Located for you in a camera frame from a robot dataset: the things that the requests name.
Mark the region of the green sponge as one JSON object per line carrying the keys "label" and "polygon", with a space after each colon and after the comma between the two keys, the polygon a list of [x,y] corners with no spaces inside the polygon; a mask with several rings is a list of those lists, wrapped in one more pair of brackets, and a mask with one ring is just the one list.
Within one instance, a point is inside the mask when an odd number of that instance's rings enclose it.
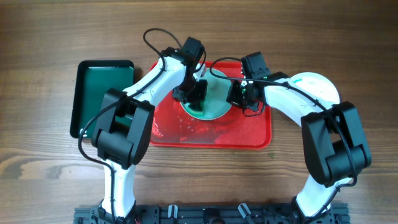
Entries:
{"label": "green sponge", "polygon": [[197,100],[192,103],[187,103],[186,104],[186,109],[189,113],[193,114],[203,114],[204,113],[204,106],[203,106],[204,101],[203,100]]}

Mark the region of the light blue plate top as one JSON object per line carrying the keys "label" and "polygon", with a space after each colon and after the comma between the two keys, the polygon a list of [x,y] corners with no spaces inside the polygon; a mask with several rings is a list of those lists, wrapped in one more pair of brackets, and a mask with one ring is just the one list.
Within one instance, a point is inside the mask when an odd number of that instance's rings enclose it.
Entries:
{"label": "light blue plate top", "polygon": [[181,103],[182,108],[199,120],[208,121],[222,117],[231,108],[231,104],[226,101],[231,81],[213,76],[209,68],[201,80],[208,83],[205,99],[200,103],[201,110],[194,110],[193,103]]}

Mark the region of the white plate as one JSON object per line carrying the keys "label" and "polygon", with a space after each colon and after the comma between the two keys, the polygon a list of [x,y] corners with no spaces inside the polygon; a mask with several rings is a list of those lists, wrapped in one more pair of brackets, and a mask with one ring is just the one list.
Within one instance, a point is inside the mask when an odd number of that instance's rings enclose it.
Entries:
{"label": "white plate", "polygon": [[302,72],[290,78],[294,84],[313,96],[329,101],[333,104],[340,103],[340,95],[334,84],[326,77],[315,72]]}

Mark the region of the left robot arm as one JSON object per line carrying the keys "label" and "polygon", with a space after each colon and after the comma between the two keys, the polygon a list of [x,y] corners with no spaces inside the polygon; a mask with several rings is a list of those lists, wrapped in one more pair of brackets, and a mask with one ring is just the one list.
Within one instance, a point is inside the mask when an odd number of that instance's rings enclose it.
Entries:
{"label": "left robot arm", "polygon": [[135,169],[150,143],[155,108],[168,94],[176,101],[200,106],[207,89],[207,82],[199,79],[205,73],[200,65],[204,52],[203,44],[189,37],[181,48],[161,51],[156,66],[133,86],[105,93],[91,137],[108,168],[99,206],[101,219],[133,223]]}

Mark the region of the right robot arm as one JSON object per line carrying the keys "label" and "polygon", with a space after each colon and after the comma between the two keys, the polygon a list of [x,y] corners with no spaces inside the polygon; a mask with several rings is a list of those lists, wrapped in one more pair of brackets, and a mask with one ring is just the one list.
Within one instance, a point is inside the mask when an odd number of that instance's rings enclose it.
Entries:
{"label": "right robot arm", "polygon": [[301,128],[309,177],[292,201],[290,220],[310,223],[327,216],[337,193],[355,186],[359,173],[371,165],[358,110],[341,101],[334,84],[319,73],[271,73],[261,52],[238,61],[243,75],[234,78],[228,103],[252,111],[263,103]]}

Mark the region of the dark green tray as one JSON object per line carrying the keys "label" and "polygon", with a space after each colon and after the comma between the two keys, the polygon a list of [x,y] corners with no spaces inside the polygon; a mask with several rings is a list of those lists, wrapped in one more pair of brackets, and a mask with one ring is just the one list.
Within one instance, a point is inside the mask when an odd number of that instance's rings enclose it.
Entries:
{"label": "dark green tray", "polygon": [[100,111],[104,94],[111,88],[122,91],[134,84],[130,60],[85,60],[76,74],[70,136],[77,138],[87,122]]}

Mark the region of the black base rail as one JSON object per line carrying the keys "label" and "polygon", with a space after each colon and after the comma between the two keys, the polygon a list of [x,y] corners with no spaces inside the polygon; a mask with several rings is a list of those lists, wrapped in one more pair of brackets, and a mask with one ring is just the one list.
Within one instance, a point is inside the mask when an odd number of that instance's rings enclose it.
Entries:
{"label": "black base rail", "polygon": [[[127,217],[117,217],[116,223],[143,223],[143,224],[202,224],[202,223],[306,223],[299,211],[292,209],[289,203],[274,203],[264,206],[247,205],[242,203],[233,206],[212,207],[183,207],[169,205],[138,205],[133,208]],[[83,223],[113,223],[112,215],[108,214],[99,205],[75,208],[74,224]],[[349,224],[348,205],[346,203],[332,204],[323,215],[310,223]]]}

